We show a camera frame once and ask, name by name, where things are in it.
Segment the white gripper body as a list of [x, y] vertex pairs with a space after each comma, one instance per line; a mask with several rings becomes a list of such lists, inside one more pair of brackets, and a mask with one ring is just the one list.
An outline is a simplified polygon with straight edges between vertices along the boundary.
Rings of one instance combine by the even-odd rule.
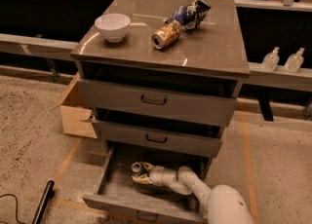
[[164, 172], [165, 172], [164, 167], [161, 167], [161, 166], [153, 167], [151, 171], [149, 172], [150, 182], [154, 186], [163, 186], [164, 185], [164, 182], [163, 182]]

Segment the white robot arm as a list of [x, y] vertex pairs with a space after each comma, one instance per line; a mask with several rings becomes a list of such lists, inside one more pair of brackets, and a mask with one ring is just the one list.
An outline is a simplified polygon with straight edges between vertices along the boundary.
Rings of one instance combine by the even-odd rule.
[[218, 185], [211, 189], [189, 167], [178, 170], [134, 162], [135, 183], [166, 186], [181, 195], [194, 194], [208, 217], [209, 224], [254, 224], [242, 195], [233, 187]]

